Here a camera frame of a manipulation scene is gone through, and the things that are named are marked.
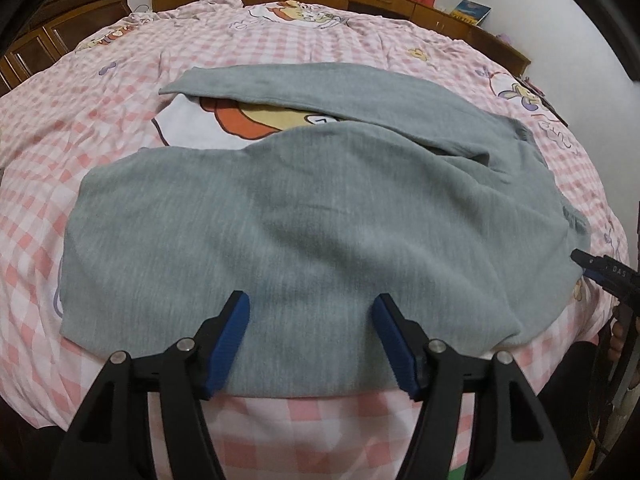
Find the person's right hand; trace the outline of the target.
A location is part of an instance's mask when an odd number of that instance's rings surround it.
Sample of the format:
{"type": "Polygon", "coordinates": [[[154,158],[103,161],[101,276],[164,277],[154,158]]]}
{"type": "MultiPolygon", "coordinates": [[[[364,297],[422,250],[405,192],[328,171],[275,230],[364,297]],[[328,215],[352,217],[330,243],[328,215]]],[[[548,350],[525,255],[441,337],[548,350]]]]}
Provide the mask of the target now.
{"type": "Polygon", "coordinates": [[[622,355],[625,344],[624,326],[620,321],[616,321],[611,328],[611,339],[608,344],[608,359],[617,362],[622,355]]]}

